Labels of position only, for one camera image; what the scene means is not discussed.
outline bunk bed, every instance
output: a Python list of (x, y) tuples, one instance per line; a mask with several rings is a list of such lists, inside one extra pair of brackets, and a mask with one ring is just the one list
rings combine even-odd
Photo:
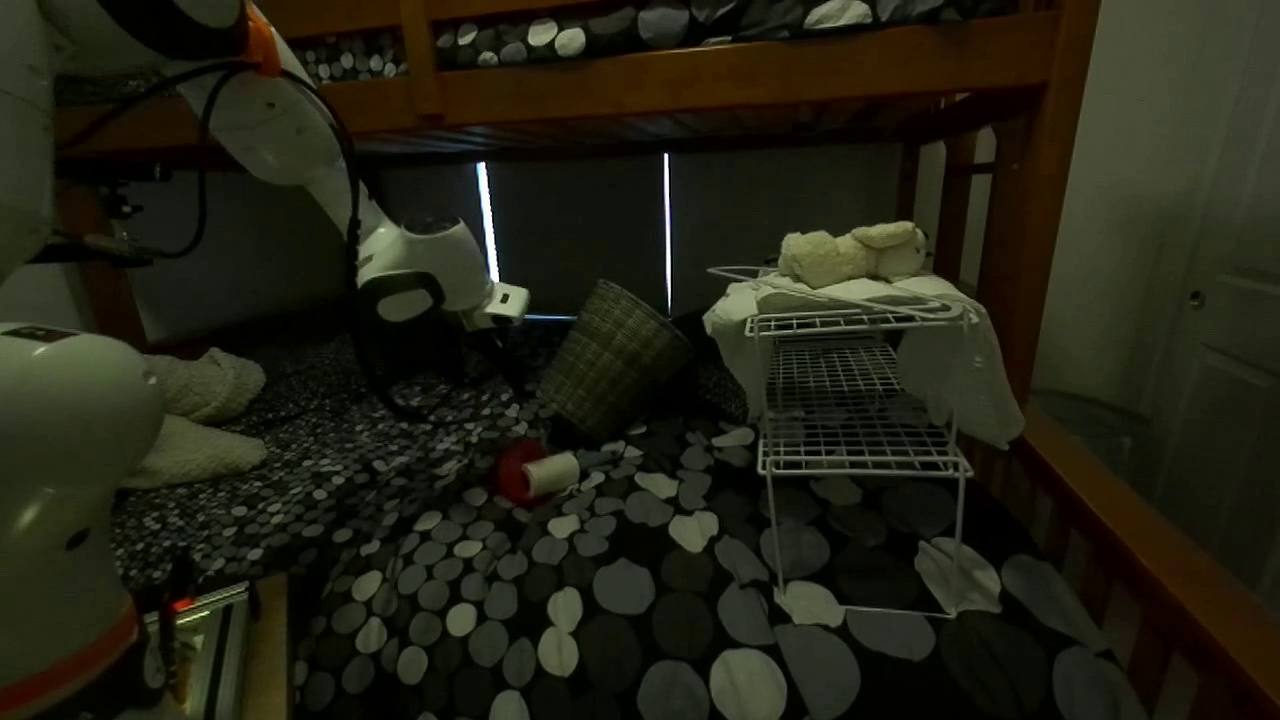
[[(325, 85), (365, 152), (528, 155), (762, 140), (905, 140), (899, 209), (917, 152), (950, 146), (937, 270), (955, 275), (971, 175), (994, 175), (976, 295), (990, 304), (1016, 393), (1027, 393), (1096, 0), (1016, 0), (960, 26), (630, 51), (572, 66), (449, 68), (441, 31), (604, 0), (265, 0), (282, 31), (389, 37), (396, 73)], [(99, 110), (64, 110), (74, 136)], [(998, 129), (998, 161), (971, 131)], [(192, 161), (198, 123), (175, 100), (140, 110), (76, 152), (85, 166)], [(120, 287), (97, 279), (109, 321)], [(1255, 601), (1126, 481), (1027, 404), (1012, 452), (968, 447), (976, 481), (1060, 559), (1115, 643), (1135, 698), (1160, 714), (1280, 716), (1280, 631)]]

